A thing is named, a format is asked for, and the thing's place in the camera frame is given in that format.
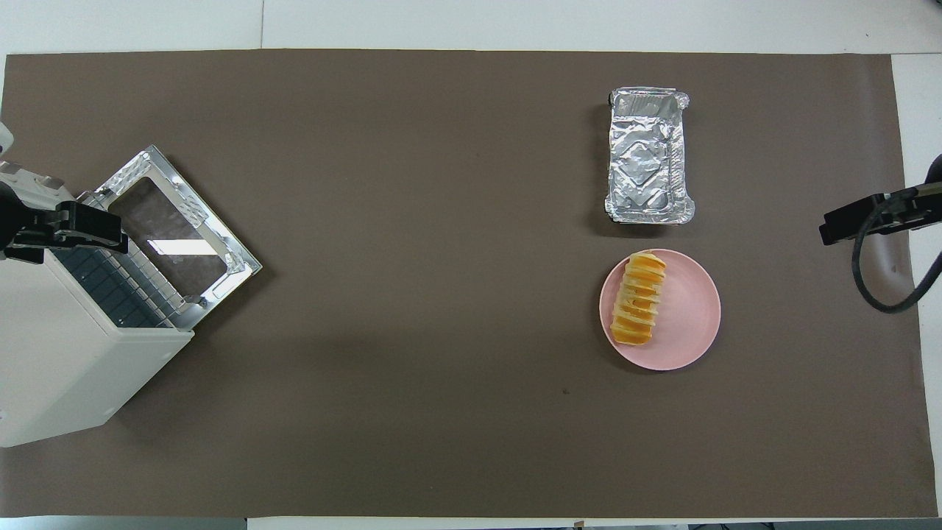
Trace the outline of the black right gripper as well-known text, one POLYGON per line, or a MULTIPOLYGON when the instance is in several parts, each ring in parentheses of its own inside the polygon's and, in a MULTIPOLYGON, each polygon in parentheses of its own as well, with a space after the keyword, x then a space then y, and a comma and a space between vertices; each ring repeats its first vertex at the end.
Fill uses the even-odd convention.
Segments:
POLYGON ((941 155, 929 165, 921 185, 892 194, 872 194, 824 214, 820 225, 821 242, 825 246, 855 239, 875 208, 888 201, 891 223, 888 233, 916 230, 938 224, 941 218, 941 155))

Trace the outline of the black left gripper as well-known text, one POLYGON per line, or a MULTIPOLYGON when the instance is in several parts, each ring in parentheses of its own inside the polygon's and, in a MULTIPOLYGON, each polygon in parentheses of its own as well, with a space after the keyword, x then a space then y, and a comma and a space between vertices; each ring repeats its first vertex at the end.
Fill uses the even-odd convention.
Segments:
POLYGON ((52 209, 27 207, 9 185, 1 185, 3 261, 43 264, 46 249, 101 248, 127 254, 122 220, 104 209, 62 201, 52 209))

